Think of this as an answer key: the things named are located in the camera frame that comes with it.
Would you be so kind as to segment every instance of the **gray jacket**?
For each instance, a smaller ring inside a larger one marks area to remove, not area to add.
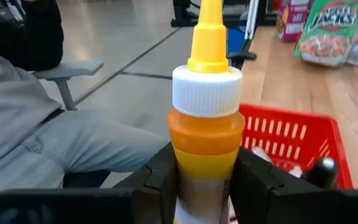
[[[59,107],[31,73],[0,56],[0,158]]]

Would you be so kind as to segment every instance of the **person's leg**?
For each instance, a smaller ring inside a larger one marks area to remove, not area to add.
[[[95,111],[66,111],[0,159],[0,191],[58,188],[65,173],[135,171],[167,142]]]
[[[0,159],[0,191],[7,189],[56,189],[62,185],[60,164],[40,153],[42,143],[31,135]]]
[[[168,143],[150,132],[87,110],[66,111],[36,135],[45,144],[43,154],[55,159],[66,173],[132,172]]]

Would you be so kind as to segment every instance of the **floor line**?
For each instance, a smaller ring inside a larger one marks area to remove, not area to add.
[[[136,63],[139,59],[141,59],[144,55],[147,55],[150,51],[152,51],[154,48],[158,47],[160,44],[164,43],[168,38],[170,38],[173,34],[175,34],[176,32],[178,32],[180,30],[180,28],[175,29],[174,31],[172,31],[171,33],[169,33],[166,37],[164,37],[162,40],[160,40],[159,42],[157,42],[155,45],[151,46],[151,48],[147,49],[145,52],[141,53],[138,57],[136,57],[134,60],[132,60],[131,62],[129,62],[128,64],[126,64],[125,66],[123,66],[122,68],[120,68],[118,71],[114,72],[112,75],[108,76],[107,78],[105,78],[104,80],[100,81],[99,83],[97,83],[95,86],[92,86],[88,91],[86,91],[84,94],[82,94],[81,96],[79,96],[77,99],[75,99],[74,101],[74,105],[78,105],[80,104],[82,101],[84,101],[85,99],[87,99],[88,97],[90,97],[93,93],[95,93],[96,91],[98,91],[100,88],[102,88],[103,86],[105,86],[105,84],[109,83],[113,78],[115,78],[116,76],[118,76],[119,74],[122,74],[124,70],[126,70],[127,68],[129,68],[131,65],[133,65],[134,63]]]
[[[139,73],[139,72],[121,72],[120,75],[130,75],[136,77],[147,77],[147,78],[159,78],[165,80],[172,80],[172,77],[168,77],[165,75],[156,75],[156,74],[148,74],[148,73]]]

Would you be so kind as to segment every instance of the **tile floor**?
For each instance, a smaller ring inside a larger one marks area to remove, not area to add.
[[[172,70],[186,64],[192,29],[170,27],[167,0],[58,0],[65,30],[64,62],[100,60],[93,77],[72,78],[78,109],[106,111],[111,119],[168,137],[165,117],[172,104]],[[57,87],[42,82],[62,102]],[[98,88],[89,95],[92,88]],[[111,187],[128,174],[112,174]]]

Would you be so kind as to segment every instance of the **red shopping basket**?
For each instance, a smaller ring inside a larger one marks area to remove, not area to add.
[[[339,167],[338,188],[353,188],[339,128],[334,119],[253,105],[240,105],[239,111],[246,122],[241,141],[245,149],[261,147],[273,163],[285,171],[295,165],[306,170],[318,158],[329,156]]]

